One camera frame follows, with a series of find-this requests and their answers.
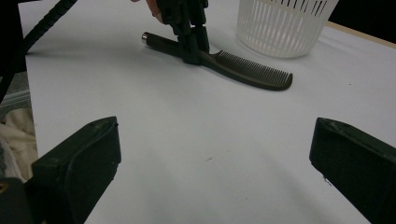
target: comb teeth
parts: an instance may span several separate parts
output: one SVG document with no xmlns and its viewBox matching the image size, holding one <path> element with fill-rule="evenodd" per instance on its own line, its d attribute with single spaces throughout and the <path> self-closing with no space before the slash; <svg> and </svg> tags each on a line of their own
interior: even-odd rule
<svg viewBox="0 0 396 224">
<path fill-rule="evenodd" d="M 283 84 L 291 75 L 291 73 L 254 63 L 225 51 L 221 51 L 216 56 L 216 62 L 246 77 L 266 83 Z"/>
</svg>

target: white surface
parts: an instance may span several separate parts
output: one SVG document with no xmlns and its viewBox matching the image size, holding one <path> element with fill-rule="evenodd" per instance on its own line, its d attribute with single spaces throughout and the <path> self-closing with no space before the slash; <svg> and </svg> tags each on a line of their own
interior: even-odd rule
<svg viewBox="0 0 396 224">
<path fill-rule="evenodd" d="M 28 31 L 54 1 L 20 4 Z M 81 0 L 30 50 L 39 154 L 117 116 L 122 163 L 87 223 L 367 223 L 308 159 L 317 117 L 396 146 L 396 50 L 325 28 L 279 60 L 236 38 L 238 1 L 210 1 L 212 50 L 294 74 L 264 91 L 144 47 L 174 38 L 144 2 Z"/>
<path fill-rule="evenodd" d="M 241 0 L 237 35 L 260 53 L 280 58 L 307 54 L 338 0 Z"/>
</svg>

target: plastic basket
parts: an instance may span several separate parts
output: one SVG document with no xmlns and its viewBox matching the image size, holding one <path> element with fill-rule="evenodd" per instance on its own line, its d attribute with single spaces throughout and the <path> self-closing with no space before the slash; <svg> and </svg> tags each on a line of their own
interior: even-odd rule
<svg viewBox="0 0 396 224">
<path fill-rule="evenodd" d="M 281 58 L 307 54 L 338 0 L 240 0 L 237 36 L 256 51 Z"/>
</svg>

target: comb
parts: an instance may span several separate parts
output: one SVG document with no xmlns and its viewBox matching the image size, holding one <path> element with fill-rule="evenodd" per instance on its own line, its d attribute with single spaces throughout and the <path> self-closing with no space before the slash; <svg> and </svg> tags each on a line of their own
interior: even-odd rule
<svg viewBox="0 0 396 224">
<path fill-rule="evenodd" d="M 142 41 L 153 49 L 182 58 L 183 54 L 176 41 L 148 32 L 143 33 Z M 249 86 L 271 91 L 283 91 L 291 85 L 292 73 L 255 63 L 223 50 L 215 54 L 201 50 L 198 52 L 197 64 Z"/>
</svg>

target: metal tip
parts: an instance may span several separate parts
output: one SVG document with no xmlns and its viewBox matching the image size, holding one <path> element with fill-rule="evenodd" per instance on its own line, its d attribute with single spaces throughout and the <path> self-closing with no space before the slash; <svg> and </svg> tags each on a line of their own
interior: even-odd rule
<svg viewBox="0 0 396 224">
<path fill-rule="evenodd" d="M 148 32 L 145 32 L 145 33 L 142 34 L 142 42 L 143 42 L 143 44 L 145 44 L 145 45 L 148 44 L 148 36 L 149 36 L 149 33 L 148 33 Z"/>
</svg>

